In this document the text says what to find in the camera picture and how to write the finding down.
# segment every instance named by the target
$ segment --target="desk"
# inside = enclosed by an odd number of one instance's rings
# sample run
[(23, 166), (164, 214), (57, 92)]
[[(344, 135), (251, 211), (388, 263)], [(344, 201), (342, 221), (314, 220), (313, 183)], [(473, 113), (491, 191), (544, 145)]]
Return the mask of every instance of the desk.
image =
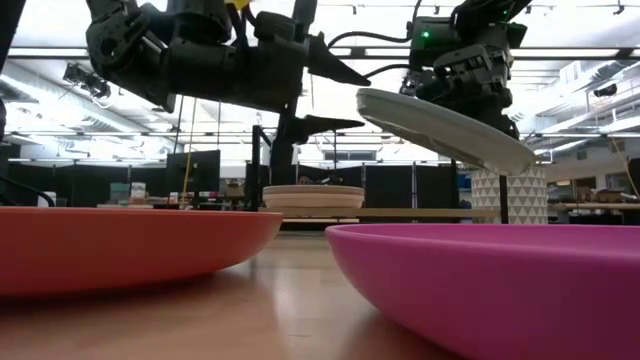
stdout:
[(640, 210), (640, 204), (552, 204), (549, 205), (550, 209), (556, 211), (570, 211), (570, 210)]
[(98, 204), (98, 209), (153, 209), (153, 205)]
[(550, 204), (549, 210), (558, 212), (558, 220), (562, 223), (569, 223), (569, 212), (572, 210), (608, 210), (622, 213), (625, 225), (640, 224), (640, 204)]
[(493, 210), (469, 209), (345, 209), (345, 208), (260, 208), (260, 212), (282, 213), (285, 217), (397, 217), (397, 218), (487, 218), (498, 217)]
[(380, 315), (323, 238), (295, 236), (186, 283), (3, 303), (0, 359), (461, 360)]

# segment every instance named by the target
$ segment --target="camera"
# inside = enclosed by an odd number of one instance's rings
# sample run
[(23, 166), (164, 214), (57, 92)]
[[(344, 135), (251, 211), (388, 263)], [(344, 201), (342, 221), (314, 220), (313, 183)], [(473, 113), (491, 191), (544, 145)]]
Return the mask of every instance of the camera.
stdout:
[(603, 87), (602, 89), (595, 90), (593, 95), (596, 97), (613, 96), (618, 92), (618, 86), (616, 84)]

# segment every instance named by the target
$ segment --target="monitor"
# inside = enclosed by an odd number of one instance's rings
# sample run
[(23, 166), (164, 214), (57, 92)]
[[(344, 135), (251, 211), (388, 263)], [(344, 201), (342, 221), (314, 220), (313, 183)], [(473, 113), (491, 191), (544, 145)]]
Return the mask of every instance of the monitor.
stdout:
[[(187, 171), (188, 153), (167, 155), (167, 190), (181, 193)], [(187, 192), (218, 192), (220, 187), (220, 151), (191, 153)]]

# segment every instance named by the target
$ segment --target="yellow cable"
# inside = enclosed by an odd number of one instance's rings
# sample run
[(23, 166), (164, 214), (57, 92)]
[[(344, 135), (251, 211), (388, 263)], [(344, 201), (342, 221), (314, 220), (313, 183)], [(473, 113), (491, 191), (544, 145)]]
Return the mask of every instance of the yellow cable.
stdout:
[(187, 196), (187, 184), (189, 183), (189, 170), (191, 169), (191, 144), (193, 143), (193, 128), (196, 122), (196, 104), (198, 99), (193, 99), (193, 112), (191, 115), (191, 134), (189, 135), (189, 153), (187, 154), (187, 170), (184, 172), (184, 183), (182, 184), (182, 198), (180, 199), (180, 208), (184, 206), (184, 198)]
[(631, 187), (633, 188), (633, 192), (635, 193), (636, 198), (638, 198), (638, 200), (640, 200), (640, 194), (638, 193), (638, 189), (636, 188), (636, 184), (633, 182), (633, 178), (631, 177), (631, 171), (629, 171), (629, 162), (626, 161), (624, 159), (624, 157), (622, 157), (622, 153), (620, 153), (620, 148), (618, 148), (618, 144), (616, 143), (616, 139), (611, 138), (611, 141), (613, 142), (613, 146), (615, 146), (615, 148), (616, 148), (616, 154), (618, 154), (618, 157), (622, 161), (622, 166), (624, 166), (624, 171), (627, 173), (627, 177), (629, 178), (629, 182), (631, 183)]

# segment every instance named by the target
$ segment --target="window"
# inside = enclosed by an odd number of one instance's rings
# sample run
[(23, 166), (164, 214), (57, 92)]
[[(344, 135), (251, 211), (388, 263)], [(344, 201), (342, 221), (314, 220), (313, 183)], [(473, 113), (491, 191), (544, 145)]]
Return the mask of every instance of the window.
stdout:
[(375, 161), (377, 152), (371, 151), (338, 151), (335, 153), (337, 159), (334, 159), (334, 152), (331, 150), (324, 152), (325, 160), (338, 160), (338, 161)]

